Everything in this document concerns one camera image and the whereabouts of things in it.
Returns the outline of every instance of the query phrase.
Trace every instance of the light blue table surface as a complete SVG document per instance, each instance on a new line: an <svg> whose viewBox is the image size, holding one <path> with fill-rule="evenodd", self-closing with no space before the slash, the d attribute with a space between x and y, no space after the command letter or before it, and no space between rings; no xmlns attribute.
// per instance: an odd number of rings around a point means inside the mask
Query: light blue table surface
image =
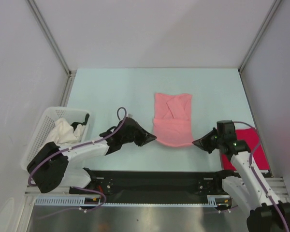
<svg viewBox="0 0 290 232"><path fill-rule="evenodd" d="M116 111L121 106L145 130L152 132L156 92L193 95L192 135L195 139L208 133L219 120L239 120L254 125L237 69L79 69L67 106L91 112L88 139L116 126ZM86 167L211 172L221 170L221 162L218 151L207 154L195 146L170 148L153 141L143 147L123 145L118 152L87 160Z"/></svg>

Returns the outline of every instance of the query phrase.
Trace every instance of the white wall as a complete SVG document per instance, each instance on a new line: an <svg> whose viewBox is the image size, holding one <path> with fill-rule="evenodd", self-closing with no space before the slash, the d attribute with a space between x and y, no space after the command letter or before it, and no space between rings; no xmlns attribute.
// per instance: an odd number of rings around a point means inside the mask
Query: white wall
<svg viewBox="0 0 290 232"><path fill-rule="evenodd" d="M0 208L14 197L14 216L28 177L20 159L43 110L59 104L65 82L26 2L0 0Z"/></svg>
<svg viewBox="0 0 290 232"><path fill-rule="evenodd" d="M36 0L72 70L237 68L273 0Z"/></svg>
<svg viewBox="0 0 290 232"><path fill-rule="evenodd" d="M290 195L290 0L283 1L243 74L274 174L283 176Z"/></svg>

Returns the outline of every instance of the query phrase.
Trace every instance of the red cloth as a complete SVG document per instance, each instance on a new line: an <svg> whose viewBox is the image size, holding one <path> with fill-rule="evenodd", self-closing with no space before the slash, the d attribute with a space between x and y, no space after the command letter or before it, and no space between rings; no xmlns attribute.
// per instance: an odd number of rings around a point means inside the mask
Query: red cloth
<svg viewBox="0 0 290 232"><path fill-rule="evenodd" d="M236 132L237 139L245 140L251 150L254 149L255 146L259 142L258 134L255 132L253 128L246 129L246 130L236 130L235 132ZM267 163L267 160L265 158L264 151L261 146L259 146L258 149L255 151L253 157L260 170L270 169ZM223 162L223 167L225 170L233 170L233 171L236 170L233 167L233 165L228 161L228 158L225 154L222 154L222 162Z"/></svg>

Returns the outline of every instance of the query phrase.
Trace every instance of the white plastic basket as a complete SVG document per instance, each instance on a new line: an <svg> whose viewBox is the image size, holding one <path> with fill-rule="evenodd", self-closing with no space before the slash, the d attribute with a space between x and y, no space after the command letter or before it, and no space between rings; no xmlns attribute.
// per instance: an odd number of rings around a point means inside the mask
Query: white plastic basket
<svg viewBox="0 0 290 232"><path fill-rule="evenodd" d="M59 118L65 118L69 124L73 122L83 122L85 115L90 114L86 110L71 109L67 107L49 107L47 108L34 131L33 137L28 145L28 148L21 160L21 167L23 170L27 170L28 164L33 160L43 145L50 131L55 127L55 121ZM89 122L87 123L81 141L86 139L86 135L89 128Z"/></svg>

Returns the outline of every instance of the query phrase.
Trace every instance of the metal floor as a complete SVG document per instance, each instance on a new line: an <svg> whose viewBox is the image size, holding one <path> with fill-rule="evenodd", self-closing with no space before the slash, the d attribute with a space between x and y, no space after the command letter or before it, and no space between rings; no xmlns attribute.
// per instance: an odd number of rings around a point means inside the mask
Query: metal floor
<svg viewBox="0 0 290 232"><path fill-rule="evenodd" d="M213 208L102 207L84 214L60 206L35 206L27 232L247 232L239 208L218 214Z"/></svg>

